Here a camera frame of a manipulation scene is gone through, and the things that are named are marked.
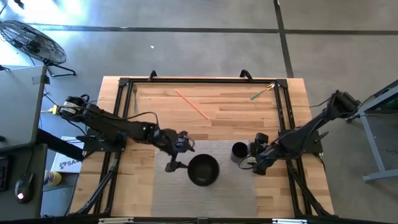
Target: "fan stand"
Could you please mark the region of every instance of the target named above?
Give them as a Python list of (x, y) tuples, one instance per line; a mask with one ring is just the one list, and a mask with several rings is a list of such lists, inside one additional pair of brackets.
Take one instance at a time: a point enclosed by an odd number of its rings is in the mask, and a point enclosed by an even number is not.
[[(49, 71), (51, 77), (64, 77), (64, 76), (70, 76), (70, 75), (71, 75), (71, 76), (75, 76), (75, 75), (76, 75), (76, 72), (75, 72), (74, 70), (69, 69), (69, 68), (65, 68), (65, 67), (63, 67), (63, 66), (56, 65), (56, 64), (50, 62), (48, 59), (44, 59), (44, 60), (43, 60), (43, 63), (44, 63), (45, 66), (47, 66), (47, 70)], [(61, 74), (61, 75), (54, 75), (54, 74), (50, 71), (49, 66), (55, 66), (55, 67), (58, 67), (58, 68), (62, 68), (62, 69), (64, 69), (64, 70), (67, 70), (67, 71), (72, 72), (72, 73)]]

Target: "black cup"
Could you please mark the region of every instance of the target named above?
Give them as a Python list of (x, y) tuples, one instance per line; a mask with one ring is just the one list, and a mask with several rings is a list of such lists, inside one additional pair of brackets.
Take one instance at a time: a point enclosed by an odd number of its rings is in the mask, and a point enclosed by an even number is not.
[(239, 163), (246, 156), (248, 156), (248, 146), (245, 143), (237, 142), (232, 146), (231, 160), (233, 162)]
[(220, 174), (217, 160), (208, 154), (195, 156), (188, 165), (189, 179), (197, 186), (209, 186)]

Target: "black bowl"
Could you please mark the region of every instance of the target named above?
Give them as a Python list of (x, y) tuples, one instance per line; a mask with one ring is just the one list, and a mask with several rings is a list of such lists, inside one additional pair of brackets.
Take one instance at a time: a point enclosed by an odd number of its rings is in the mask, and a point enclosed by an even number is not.
[(209, 186), (220, 174), (217, 160), (208, 154), (195, 156), (188, 165), (189, 179), (197, 186)]

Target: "electric fan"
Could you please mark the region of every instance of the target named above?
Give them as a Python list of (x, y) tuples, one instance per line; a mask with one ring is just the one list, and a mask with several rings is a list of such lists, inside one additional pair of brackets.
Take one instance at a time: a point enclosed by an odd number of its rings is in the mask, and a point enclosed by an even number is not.
[[(21, 52), (43, 62), (52, 77), (76, 75), (74, 70), (59, 66), (67, 60), (62, 47), (37, 29), (18, 21), (5, 21), (0, 23), (0, 34)], [(62, 68), (72, 73), (54, 75), (48, 66)]]

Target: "wooden tabletop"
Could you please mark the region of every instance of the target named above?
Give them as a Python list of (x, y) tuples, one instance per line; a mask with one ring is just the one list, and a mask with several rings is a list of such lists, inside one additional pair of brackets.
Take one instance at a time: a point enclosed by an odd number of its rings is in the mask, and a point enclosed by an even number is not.
[[(113, 112), (120, 77), (104, 77), (98, 106)], [(297, 126), (311, 116), (307, 92), (301, 78), (288, 78), (290, 99)], [(162, 128), (186, 130), (194, 140), (248, 140), (263, 132), (273, 140), (280, 129), (274, 91), (265, 91), (255, 100), (250, 96), (264, 89), (264, 84), (248, 83), (137, 83), (139, 112), (153, 111)], [(205, 119), (175, 90), (180, 90), (211, 119)], [(119, 115), (123, 112), (124, 90)], [(282, 104), (285, 105), (283, 92)], [(129, 116), (134, 113), (131, 98)], [(154, 122), (152, 114), (136, 120)], [(154, 183), (155, 147), (127, 141), (122, 153), (112, 216), (148, 217), (151, 212)], [(77, 211), (89, 199), (100, 179), (104, 153), (96, 152), (83, 161), (71, 212)], [(304, 155), (303, 164), (308, 188), (324, 208), (333, 213), (328, 184), (322, 163), (313, 155)], [(285, 161), (268, 168), (266, 176), (253, 174), (258, 217), (291, 218), (294, 216)], [(298, 199), (303, 209), (302, 194)], [(104, 190), (103, 210), (108, 194)]]

